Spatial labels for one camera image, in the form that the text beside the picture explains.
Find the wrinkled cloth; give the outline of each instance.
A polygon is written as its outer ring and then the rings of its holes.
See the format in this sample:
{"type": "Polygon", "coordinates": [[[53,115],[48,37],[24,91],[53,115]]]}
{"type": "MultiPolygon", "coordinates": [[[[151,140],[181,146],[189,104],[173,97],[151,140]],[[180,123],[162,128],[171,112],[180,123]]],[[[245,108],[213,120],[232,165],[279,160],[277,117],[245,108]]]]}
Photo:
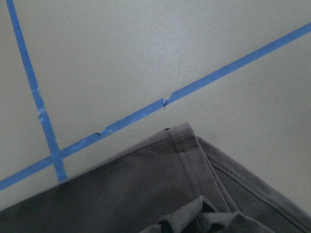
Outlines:
{"type": "Polygon", "coordinates": [[[0,232],[311,233],[311,219],[183,124],[0,212],[0,232]]]}

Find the cloth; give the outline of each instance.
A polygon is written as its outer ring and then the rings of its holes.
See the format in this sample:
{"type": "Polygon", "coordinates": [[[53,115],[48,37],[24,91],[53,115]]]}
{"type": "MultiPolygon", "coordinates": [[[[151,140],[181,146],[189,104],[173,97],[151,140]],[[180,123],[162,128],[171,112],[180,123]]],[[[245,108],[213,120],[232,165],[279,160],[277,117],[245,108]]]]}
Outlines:
{"type": "Polygon", "coordinates": [[[311,219],[189,124],[0,212],[1,233],[311,233],[311,219]]]}

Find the gray surface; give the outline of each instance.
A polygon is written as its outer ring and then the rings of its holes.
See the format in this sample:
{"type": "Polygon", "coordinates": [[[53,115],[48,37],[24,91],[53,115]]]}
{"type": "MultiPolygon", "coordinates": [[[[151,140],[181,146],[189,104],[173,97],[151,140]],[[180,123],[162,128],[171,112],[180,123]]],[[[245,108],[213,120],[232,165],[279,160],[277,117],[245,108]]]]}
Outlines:
{"type": "MultiPolygon", "coordinates": [[[[311,22],[309,1],[15,5],[61,149],[311,22]]],[[[5,4],[0,26],[6,54],[0,58],[1,100],[15,103],[12,111],[11,105],[0,108],[3,179],[48,156],[48,150],[5,4]],[[19,95],[7,90],[13,88],[19,95]],[[21,131],[29,136],[16,139],[21,131]],[[8,146],[10,135],[20,153],[8,146]]],[[[311,214],[310,44],[311,35],[304,36],[72,155],[65,159],[66,172],[76,176],[161,129],[189,121],[197,135],[311,214]]],[[[1,191],[1,209],[55,185],[51,179],[40,177],[43,184],[27,178],[28,193],[18,192],[20,184],[1,191]]]]}

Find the blue tape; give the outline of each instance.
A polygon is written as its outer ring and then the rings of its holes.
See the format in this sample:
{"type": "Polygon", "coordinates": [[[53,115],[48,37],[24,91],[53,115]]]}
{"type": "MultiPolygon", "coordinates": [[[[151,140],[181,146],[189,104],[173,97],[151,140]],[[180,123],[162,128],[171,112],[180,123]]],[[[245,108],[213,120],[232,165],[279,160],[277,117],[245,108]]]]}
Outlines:
{"type": "Polygon", "coordinates": [[[41,171],[42,169],[45,169],[46,167],[52,164],[53,164],[52,159],[49,156],[40,160],[39,162],[36,162],[35,164],[30,165],[29,167],[0,181],[0,191],[6,189],[7,187],[10,187],[11,185],[14,185],[15,183],[25,179],[26,177],[34,175],[35,173],[41,171]]]}
{"type": "MultiPolygon", "coordinates": [[[[7,4],[8,4],[9,11],[10,11],[12,24],[14,26],[14,24],[16,24],[16,23],[14,23],[14,21],[17,20],[17,16],[15,13],[13,2],[11,0],[7,0],[7,4]]],[[[171,104],[171,103],[177,101],[178,99],[183,98],[186,95],[206,86],[207,84],[209,84],[215,80],[218,80],[221,77],[243,67],[244,65],[246,65],[246,64],[248,64],[248,63],[250,63],[256,59],[259,59],[260,57],[262,57],[262,56],[264,56],[270,52],[273,52],[274,50],[292,42],[295,39],[298,39],[298,38],[304,36],[305,34],[307,34],[309,32],[311,32],[311,23],[295,30],[292,33],[289,33],[289,34],[281,37],[280,39],[262,47],[261,49],[258,49],[256,51],[250,53],[249,55],[246,55],[243,58],[241,58],[241,59],[239,59],[233,63],[230,63],[229,65],[227,65],[227,66],[225,66],[225,67],[223,67],[223,68],[221,68],[221,69],[219,69],[219,70],[217,70],[217,71],[215,71],[215,72],[213,72],[213,73],[211,73],[211,74],[209,74],[209,75],[207,75],[207,76],[205,76],[205,77],[203,77],[203,78],[201,78],[201,79],[199,79],[199,80],[197,80],[197,81],[195,81],[195,82],[193,82],[193,83],[191,83],[191,84],[189,84],[189,85],[187,85],[187,86],[185,86],[185,87],[183,87],[183,88],[181,88],[175,92],[173,92],[168,100],[160,99],[160,100],[158,100],[158,101],[156,101],[156,102],[132,113],[131,115],[107,126],[102,132],[93,133],[90,136],[81,139],[80,141],[78,141],[78,142],[70,145],[69,147],[61,150],[59,152],[59,154],[57,154],[57,157],[61,156],[62,159],[66,158],[66,157],[90,146],[91,144],[111,135],[112,133],[114,133],[114,132],[116,132],[116,131],[130,125],[130,124],[133,124],[134,122],[144,118],[145,116],[150,115],[151,113],[165,107],[166,105],[171,104]]],[[[25,50],[25,51],[26,51],[26,54],[27,54],[27,57],[28,57],[28,60],[30,63],[30,59],[29,59],[27,50],[25,50]]],[[[51,122],[48,118],[48,115],[47,115],[45,109],[44,109],[43,100],[42,100],[42,106],[43,106],[43,108],[40,108],[41,111],[38,110],[40,121],[42,122],[42,125],[43,124],[46,125],[46,124],[48,124],[47,122],[49,122],[49,126],[50,126],[50,129],[52,131],[51,122]]],[[[52,131],[52,135],[53,135],[52,139],[54,139],[55,144],[57,145],[53,131],[52,131]]],[[[47,158],[45,158],[45,159],[27,167],[27,168],[17,172],[16,174],[0,181],[0,190],[3,190],[5,188],[21,181],[22,179],[35,174],[36,172],[50,166],[53,163],[55,165],[55,162],[52,158],[52,153],[51,153],[50,157],[47,157],[47,158]]]]}
{"type": "Polygon", "coordinates": [[[57,175],[59,182],[62,182],[67,179],[67,175],[64,170],[63,160],[60,156],[60,151],[58,148],[58,144],[56,142],[55,134],[53,132],[52,124],[51,124],[49,115],[47,111],[45,110],[43,98],[41,97],[40,92],[39,92],[38,82],[35,77],[35,72],[31,64],[29,54],[27,52],[27,47],[26,47],[23,34],[22,34],[22,31],[19,25],[19,21],[16,15],[13,0],[7,0],[6,3],[8,6],[12,25],[14,28],[16,41],[17,41],[18,48],[20,51],[20,56],[24,64],[24,68],[26,71],[26,75],[28,78],[31,92],[33,94],[35,105],[39,113],[39,120],[41,122],[46,140],[48,142],[48,146],[49,146],[50,153],[51,153],[51,159],[55,166],[56,175],[57,175]]]}

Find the folded cloth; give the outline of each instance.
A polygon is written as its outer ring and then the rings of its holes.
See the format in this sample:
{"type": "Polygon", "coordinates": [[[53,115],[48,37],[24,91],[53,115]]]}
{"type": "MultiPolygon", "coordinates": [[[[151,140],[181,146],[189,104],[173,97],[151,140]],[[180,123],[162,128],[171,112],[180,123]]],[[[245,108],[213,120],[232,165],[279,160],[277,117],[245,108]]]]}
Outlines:
{"type": "Polygon", "coordinates": [[[311,233],[311,219],[189,124],[0,212],[1,233],[141,231],[311,233]]]}

